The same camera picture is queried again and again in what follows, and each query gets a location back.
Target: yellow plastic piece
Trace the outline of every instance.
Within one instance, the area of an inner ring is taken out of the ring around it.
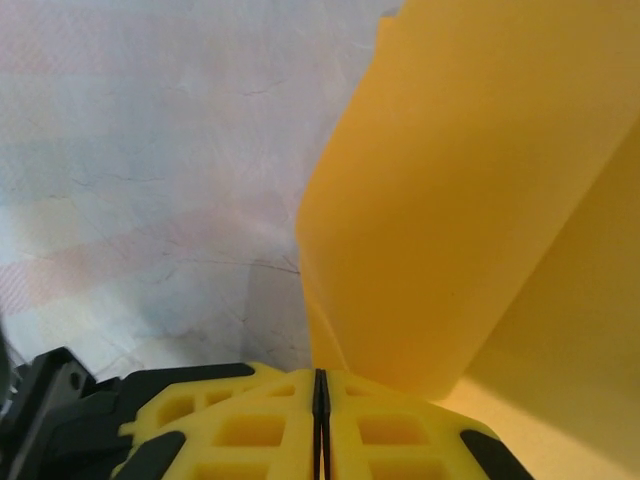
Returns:
[[[170,431],[185,434],[186,442],[163,480],[309,480],[314,374],[300,370],[272,376],[266,385],[160,428],[145,421],[151,416],[139,415],[134,447]]]
[[[261,363],[250,363],[255,373],[248,377],[219,378],[198,382],[174,383],[144,405],[135,421],[120,427],[121,435],[132,435],[140,444],[156,436],[162,427],[179,418],[242,395],[284,375]]]
[[[297,223],[314,363],[441,396],[640,112],[640,2],[409,0]]]
[[[460,439],[485,425],[345,372],[329,372],[332,478],[487,480]]]

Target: black plastic part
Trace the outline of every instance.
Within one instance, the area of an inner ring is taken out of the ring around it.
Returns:
[[[320,458],[324,460],[324,478],[331,480],[331,399],[327,372],[317,369],[313,387],[313,478],[320,479]]]
[[[95,379],[66,348],[36,357],[0,424],[0,478],[38,478],[55,412],[76,402]]]
[[[311,403],[313,413],[313,480],[320,480],[320,458],[322,457],[322,379],[316,370]]]
[[[255,373],[238,363],[141,371],[96,383],[66,348],[36,357],[22,371],[0,423],[1,480],[107,480],[132,446],[131,437],[119,435],[120,425],[166,387]]]
[[[162,480],[185,440],[182,432],[168,432],[143,443],[114,480]]]
[[[324,459],[324,478],[331,480],[331,398],[327,372],[320,374],[322,388],[322,458]]]
[[[476,430],[465,430],[460,438],[490,480],[534,480],[500,440]]]

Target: black mechanism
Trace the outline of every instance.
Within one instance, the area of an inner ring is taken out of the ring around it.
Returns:
[[[325,370],[316,370],[311,411],[313,413],[313,478],[320,479],[320,458],[322,458],[324,478],[331,480],[331,399]]]
[[[119,436],[120,425],[134,420],[167,386],[255,373],[236,363],[140,371],[98,383],[66,348],[20,368],[25,376],[0,422],[0,480],[107,480],[132,447],[131,437]],[[176,436],[168,438],[176,441]],[[160,446],[171,445],[165,442]]]
[[[162,480],[185,440],[182,432],[169,432],[143,443],[114,480]]]

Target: yellow foam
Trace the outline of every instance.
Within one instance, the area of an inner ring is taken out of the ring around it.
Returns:
[[[136,425],[134,443],[175,430],[185,434],[163,477],[167,480],[309,480],[314,372],[275,377],[159,428],[145,415]]]
[[[345,372],[328,384],[332,478],[486,480],[460,439],[485,425]]]
[[[261,363],[250,363],[255,373],[247,377],[219,378],[198,382],[174,383],[144,405],[135,421],[120,427],[121,435],[132,435],[134,444],[156,436],[167,424],[219,402],[271,382],[283,372]]]

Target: square hole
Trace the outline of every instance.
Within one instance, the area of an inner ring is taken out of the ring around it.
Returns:
[[[158,411],[158,426],[162,427],[196,410],[196,402],[192,395],[175,397],[167,400]]]
[[[263,463],[212,463],[198,465],[193,480],[265,480],[268,472]]]
[[[217,392],[207,392],[204,396],[204,401],[207,407],[220,403],[224,400],[228,400],[233,395],[231,390],[219,390]]]
[[[213,444],[224,447],[277,447],[286,420],[278,415],[236,415],[227,419]]]
[[[439,461],[387,458],[369,462],[373,480],[447,480],[449,475]]]
[[[422,445],[427,436],[418,417],[412,415],[368,415],[358,419],[365,445]]]

